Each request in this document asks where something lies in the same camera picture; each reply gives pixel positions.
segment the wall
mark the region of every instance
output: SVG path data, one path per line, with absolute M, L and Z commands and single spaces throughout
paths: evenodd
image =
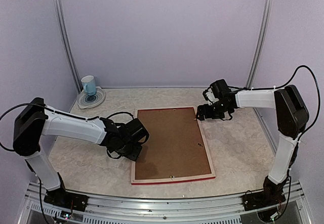
M 80 76 L 105 87 L 244 85 L 265 0 L 62 0 Z
M 0 0 L 0 113 L 42 97 L 69 110 L 76 97 L 53 0 Z M 0 123 L 0 141 L 12 148 L 15 110 Z M 41 140 L 48 152 L 53 138 Z M 24 160 L 0 149 L 1 223 L 14 223 L 31 179 Z
M 313 69 L 324 94 L 323 4 L 324 0 L 273 0 L 255 87 L 281 85 L 291 77 L 298 65 L 306 64 Z M 308 107 L 311 123 L 317 110 L 317 95 L 312 77 L 302 69 L 292 83 L 298 87 Z M 271 110 L 259 112 L 277 140 L 275 113 Z M 302 138 L 303 143 L 292 172 L 293 180 L 300 180 L 314 223 L 322 223 L 324 217 L 323 112 L 322 107 L 317 124 Z

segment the beige marbled tabletop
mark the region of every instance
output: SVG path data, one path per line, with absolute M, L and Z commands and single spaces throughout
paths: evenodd
M 106 100 L 93 109 L 73 106 L 72 113 L 107 117 L 117 111 L 198 106 L 204 104 L 199 88 L 105 89 Z M 127 115 L 113 118 L 127 122 Z M 157 186 L 132 186 L 131 161 L 111 159 L 106 148 L 89 142 L 58 137 L 49 159 L 71 190 L 140 198 L 192 198 L 227 195 L 262 188 L 274 160 L 273 153 L 252 109 L 238 109 L 232 121 L 201 123 L 216 178 Z

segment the brown board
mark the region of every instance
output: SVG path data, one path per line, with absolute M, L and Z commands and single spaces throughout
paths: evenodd
M 143 109 L 137 117 L 150 133 L 132 166 L 132 184 L 167 184 L 215 178 L 195 109 Z

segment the mug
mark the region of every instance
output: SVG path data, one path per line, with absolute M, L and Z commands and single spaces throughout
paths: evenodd
M 96 89 L 96 83 L 95 83 L 95 78 L 93 76 L 85 76 L 84 78 L 81 79 L 83 89 L 85 93 L 89 96 L 92 96 L 96 94 L 97 89 Z

